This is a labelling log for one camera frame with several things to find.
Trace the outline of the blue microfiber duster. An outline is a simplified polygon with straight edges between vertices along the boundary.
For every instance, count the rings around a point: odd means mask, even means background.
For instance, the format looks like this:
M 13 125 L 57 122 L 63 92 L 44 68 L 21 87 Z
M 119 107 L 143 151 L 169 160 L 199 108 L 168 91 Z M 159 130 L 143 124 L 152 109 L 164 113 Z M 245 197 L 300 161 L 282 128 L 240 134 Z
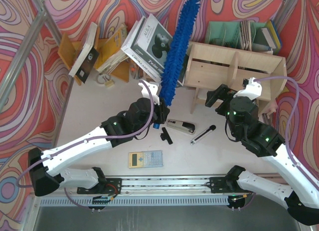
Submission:
M 187 0 L 179 15 L 177 27 L 164 65 L 161 90 L 159 93 L 159 98 L 164 99 L 167 107 L 172 104 L 172 100 L 175 96 L 177 81 L 183 68 L 199 8 L 200 0 Z M 158 129 L 160 125 L 153 125 L 153 127 Z

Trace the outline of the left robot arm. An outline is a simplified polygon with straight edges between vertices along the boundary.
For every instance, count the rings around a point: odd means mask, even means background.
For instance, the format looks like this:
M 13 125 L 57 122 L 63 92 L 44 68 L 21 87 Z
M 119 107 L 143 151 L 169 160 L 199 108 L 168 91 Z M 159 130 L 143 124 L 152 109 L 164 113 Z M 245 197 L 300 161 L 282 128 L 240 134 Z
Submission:
M 128 110 L 108 118 L 88 134 L 52 150 L 33 148 L 28 152 L 29 175 L 37 197 L 46 196 L 59 188 L 82 188 L 101 194 L 107 181 L 101 168 L 72 169 L 76 161 L 129 142 L 152 124 L 163 124 L 170 112 L 163 99 L 151 104 L 140 98 Z

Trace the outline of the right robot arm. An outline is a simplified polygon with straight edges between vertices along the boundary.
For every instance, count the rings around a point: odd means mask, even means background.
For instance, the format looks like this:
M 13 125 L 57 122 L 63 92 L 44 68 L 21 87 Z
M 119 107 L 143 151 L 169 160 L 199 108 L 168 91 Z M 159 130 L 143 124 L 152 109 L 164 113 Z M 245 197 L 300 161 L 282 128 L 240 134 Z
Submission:
M 205 106 L 218 99 L 223 102 L 215 111 L 226 118 L 225 128 L 233 142 L 240 142 L 248 151 L 276 168 L 286 185 L 259 177 L 235 165 L 225 177 L 210 178 L 212 193 L 251 191 L 284 207 L 298 222 L 313 226 L 319 223 L 319 182 L 288 153 L 285 139 L 272 126 L 258 119 L 258 106 L 248 95 L 238 96 L 235 90 L 221 84 L 207 92 Z

